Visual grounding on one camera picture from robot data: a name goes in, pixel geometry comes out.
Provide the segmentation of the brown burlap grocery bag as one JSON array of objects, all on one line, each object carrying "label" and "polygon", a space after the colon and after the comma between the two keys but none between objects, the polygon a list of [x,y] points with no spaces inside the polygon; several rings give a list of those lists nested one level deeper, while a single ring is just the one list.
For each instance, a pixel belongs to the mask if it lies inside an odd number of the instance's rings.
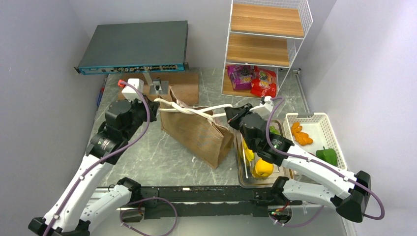
[{"label": "brown burlap grocery bag", "polygon": [[216,114],[214,110],[232,105],[188,107],[176,98],[172,89],[154,101],[159,103],[161,129],[216,169],[231,150],[235,135],[218,121],[225,114]]}]

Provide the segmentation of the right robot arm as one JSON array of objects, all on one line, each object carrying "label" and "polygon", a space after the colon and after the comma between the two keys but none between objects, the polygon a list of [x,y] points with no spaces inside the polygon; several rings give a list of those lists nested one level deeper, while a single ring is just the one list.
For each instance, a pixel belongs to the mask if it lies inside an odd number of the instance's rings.
[{"label": "right robot arm", "polygon": [[274,134],[269,122],[251,111],[252,105],[225,108],[227,123],[239,131],[246,146],[262,160],[289,168],[315,181],[301,183],[279,177],[271,188],[271,198],[277,204],[285,201],[305,201],[335,209],[343,218],[360,223],[371,195],[370,175],[353,173],[335,167],[306,152],[293,141]]}]

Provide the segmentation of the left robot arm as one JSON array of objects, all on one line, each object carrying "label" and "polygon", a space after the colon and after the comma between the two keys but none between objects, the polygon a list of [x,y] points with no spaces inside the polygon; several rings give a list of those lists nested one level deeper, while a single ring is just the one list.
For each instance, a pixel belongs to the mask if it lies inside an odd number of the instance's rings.
[{"label": "left robot arm", "polygon": [[33,218],[28,229],[38,236],[89,236],[112,211],[123,205],[136,206],[142,199],[141,185],[127,177],[93,204],[88,202],[122,152],[106,160],[104,157],[131,146],[130,139],[137,129],[148,120],[157,120],[158,108],[159,103],[148,98],[144,102],[125,99],[111,103],[76,175],[55,205],[43,217]]}]

